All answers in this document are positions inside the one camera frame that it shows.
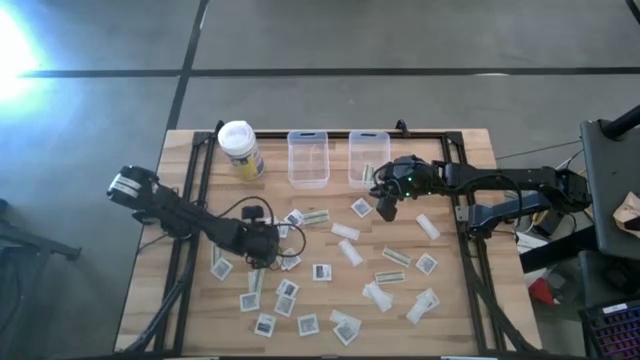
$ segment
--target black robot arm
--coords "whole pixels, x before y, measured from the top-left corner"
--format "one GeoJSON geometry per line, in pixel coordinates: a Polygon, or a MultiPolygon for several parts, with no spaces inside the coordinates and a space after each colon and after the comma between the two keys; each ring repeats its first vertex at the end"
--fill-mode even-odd
{"type": "Polygon", "coordinates": [[[378,168],[374,181],[376,185],[370,195],[379,199],[376,210],[386,221],[395,219],[396,204],[405,198],[432,194],[463,196],[476,190],[537,192],[493,207],[472,205],[456,209],[458,218],[468,222],[471,234],[483,237],[491,237],[491,230],[504,220],[549,208],[561,213],[582,211],[591,204],[586,179],[571,170],[551,167],[476,169],[441,161],[427,163],[410,155],[378,168]]]}
{"type": "Polygon", "coordinates": [[[162,229],[172,237],[184,239],[198,229],[221,249],[251,258],[251,264],[256,268],[269,267],[276,260],[280,241],[278,229],[273,224],[255,222],[262,214],[252,216],[251,224],[215,216],[161,185],[151,170],[122,167],[109,186],[107,196],[111,201],[135,210],[134,218],[141,222],[158,219],[162,229]]]}

